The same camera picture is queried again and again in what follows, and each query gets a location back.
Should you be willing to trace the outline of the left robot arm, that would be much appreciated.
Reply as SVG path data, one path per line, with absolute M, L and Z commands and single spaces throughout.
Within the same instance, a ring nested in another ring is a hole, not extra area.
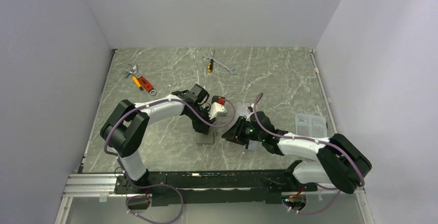
M 116 157 L 128 177 L 128 186 L 142 193 L 149 185 L 149 170 L 139 154 L 139 147 L 148 125 L 169 117 L 187 116 L 195 132 L 207 135 L 213 120 L 203 104 L 209 98 L 207 90 L 196 84 L 190 90 L 174 91 L 156 101 L 134 104 L 122 100 L 100 131 L 105 140 L 104 152 Z

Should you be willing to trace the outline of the grey card holder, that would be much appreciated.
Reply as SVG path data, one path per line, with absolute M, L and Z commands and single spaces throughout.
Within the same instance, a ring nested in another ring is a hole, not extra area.
M 215 131 L 210 131 L 208 134 L 197 133 L 197 145 L 213 145 L 215 143 Z

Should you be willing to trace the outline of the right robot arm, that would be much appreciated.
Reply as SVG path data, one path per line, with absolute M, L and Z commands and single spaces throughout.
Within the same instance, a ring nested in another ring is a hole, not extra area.
M 271 154 L 298 156 L 283 172 L 266 179 L 267 183 L 290 190 L 308 184 L 331 184 L 341 192 L 352 194 L 364 185 L 364 178 L 372 169 L 369 159 L 346 136 L 299 136 L 275 128 L 262 111 L 249 118 L 240 116 L 222 138 L 245 147 L 256 141 Z

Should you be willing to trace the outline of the black credit card stack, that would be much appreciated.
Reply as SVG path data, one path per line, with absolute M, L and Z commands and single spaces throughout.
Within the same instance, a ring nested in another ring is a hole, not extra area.
M 221 105 L 224 105 L 225 104 L 225 97 L 223 97 L 223 96 L 219 96 L 219 95 L 214 95 L 213 97 L 212 97 L 212 100 L 211 100 L 211 103 L 213 104 L 213 103 L 218 103 L 218 104 L 221 104 Z

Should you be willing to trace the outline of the single silver credit card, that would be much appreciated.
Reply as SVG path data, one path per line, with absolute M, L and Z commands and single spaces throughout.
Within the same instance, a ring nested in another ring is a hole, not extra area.
M 258 145 L 257 141 L 250 140 L 245 148 L 247 150 L 256 151 L 257 150 L 257 145 Z

